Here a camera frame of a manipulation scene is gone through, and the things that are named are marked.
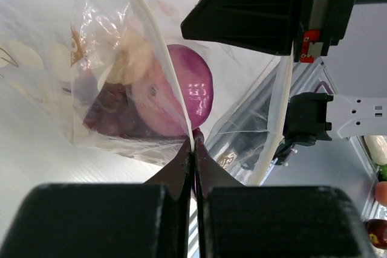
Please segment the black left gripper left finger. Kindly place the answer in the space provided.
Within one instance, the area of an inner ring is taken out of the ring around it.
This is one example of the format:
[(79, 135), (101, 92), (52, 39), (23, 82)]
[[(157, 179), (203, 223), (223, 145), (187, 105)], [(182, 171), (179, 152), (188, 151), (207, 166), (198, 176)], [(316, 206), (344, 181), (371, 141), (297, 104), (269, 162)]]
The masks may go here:
[(191, 146), (142, 184), (51, 183), (22, 201), (2, 257), (186, 257)]

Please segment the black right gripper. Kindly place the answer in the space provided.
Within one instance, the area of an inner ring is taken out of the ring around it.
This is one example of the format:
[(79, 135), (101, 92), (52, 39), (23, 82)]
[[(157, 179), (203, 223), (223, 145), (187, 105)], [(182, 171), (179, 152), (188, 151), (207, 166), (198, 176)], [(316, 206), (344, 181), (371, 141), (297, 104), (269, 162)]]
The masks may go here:
[(294, 40), (294, 61), (313, 63), (343, 39), (355, 2), (200, 0), (182, 21), (181, 33), (187, 40), (217, 42), (277, 56), (290, 55)]

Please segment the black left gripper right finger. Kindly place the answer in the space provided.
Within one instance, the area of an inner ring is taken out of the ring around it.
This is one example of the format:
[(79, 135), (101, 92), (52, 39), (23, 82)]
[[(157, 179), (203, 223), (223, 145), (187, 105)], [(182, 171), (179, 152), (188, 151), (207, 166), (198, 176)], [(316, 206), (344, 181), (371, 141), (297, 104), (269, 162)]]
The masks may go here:
[(350, 198), (329, 186), (247, 187), (195, 142), (201, 257), (374, 257)]

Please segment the dark red grape bunch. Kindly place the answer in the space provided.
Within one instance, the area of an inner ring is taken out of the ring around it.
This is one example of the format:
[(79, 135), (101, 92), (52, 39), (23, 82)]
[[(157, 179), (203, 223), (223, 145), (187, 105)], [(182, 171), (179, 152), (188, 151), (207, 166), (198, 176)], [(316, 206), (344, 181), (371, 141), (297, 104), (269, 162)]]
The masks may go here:
[(157, 134), (140, 118), (131, 93), (130, 85), (104, 84), (84, 117), (83, 125), (91, 131), (109, 137), (155, 137)]

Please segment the red onion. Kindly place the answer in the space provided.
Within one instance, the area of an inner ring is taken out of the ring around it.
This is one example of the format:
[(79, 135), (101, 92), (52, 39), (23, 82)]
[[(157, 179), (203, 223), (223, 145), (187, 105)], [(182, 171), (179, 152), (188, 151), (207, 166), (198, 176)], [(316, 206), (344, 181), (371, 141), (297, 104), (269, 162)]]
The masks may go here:
[[(213, 78), (206, 61), (193, 49), (180, 45), (167, 46), (178, 84), (184, 98), (192, 129), (208, 118), (213, 103)], [(177, 137), (188, 132), (183, 109), (174, 95), (159, 61), (131, 88), (138, 115), (154, 132)]]

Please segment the garlic bulb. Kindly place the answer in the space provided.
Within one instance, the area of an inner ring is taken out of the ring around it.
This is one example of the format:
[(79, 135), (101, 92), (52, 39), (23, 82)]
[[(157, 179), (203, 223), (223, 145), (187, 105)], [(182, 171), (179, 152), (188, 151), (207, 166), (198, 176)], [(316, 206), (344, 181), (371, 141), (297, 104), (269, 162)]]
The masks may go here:
[(114, 61), (106, 78), (107, 83), (136, 83), (146, 75), (155, 60), (152, 44), (133, 30), (119, 37), (114, 49)]

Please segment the clear zip top bag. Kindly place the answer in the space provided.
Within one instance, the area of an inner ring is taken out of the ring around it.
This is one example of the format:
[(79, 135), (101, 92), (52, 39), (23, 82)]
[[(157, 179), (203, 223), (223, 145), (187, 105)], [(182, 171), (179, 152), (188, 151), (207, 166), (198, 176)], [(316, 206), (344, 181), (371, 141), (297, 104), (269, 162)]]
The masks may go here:
[(283, 140), (290, 55), (195, 36), (264, 31), (253, 1), (1, 0), (1, 84), (70, 143), (158, 166), (199, 128), (258, 185)]

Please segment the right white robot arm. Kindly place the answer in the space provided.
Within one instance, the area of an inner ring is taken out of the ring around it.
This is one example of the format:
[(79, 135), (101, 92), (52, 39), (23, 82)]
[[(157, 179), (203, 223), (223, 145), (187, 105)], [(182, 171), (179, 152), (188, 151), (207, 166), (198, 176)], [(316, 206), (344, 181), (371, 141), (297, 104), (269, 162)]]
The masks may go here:
[[(343, 39), (356, 4), (386, 0), (200, 0), (181, 23), (185, 39), (313, 63)], [(286, 102), (286, 142), (386, 134), (386, 99), (303, 93)]]

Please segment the red apple on shelf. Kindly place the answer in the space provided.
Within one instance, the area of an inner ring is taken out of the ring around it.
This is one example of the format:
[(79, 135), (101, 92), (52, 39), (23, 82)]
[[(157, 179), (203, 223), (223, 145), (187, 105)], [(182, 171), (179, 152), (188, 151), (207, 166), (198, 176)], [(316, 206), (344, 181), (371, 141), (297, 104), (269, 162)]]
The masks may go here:
[(370, 219), (365, 221), (366, 231), (373, 246), (386, 249), (386, 220)]

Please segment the aluminium mounting rail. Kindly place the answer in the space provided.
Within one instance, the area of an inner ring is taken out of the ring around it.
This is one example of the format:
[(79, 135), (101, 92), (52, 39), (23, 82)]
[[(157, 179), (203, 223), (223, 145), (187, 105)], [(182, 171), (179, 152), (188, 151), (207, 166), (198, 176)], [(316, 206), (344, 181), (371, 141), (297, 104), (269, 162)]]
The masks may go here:
[[(210, 155), (220, 166), (228, 168), (241, 164), (243, 169), (252, 169), (257, 163), (268, 135), (268, 112), (275, 77), (276, 71), (269, 73), (207, 142)], [(296, 74), (295, 79), (291, 96), (302, 92), (336, 92), (322, 66), (306, 69)]]

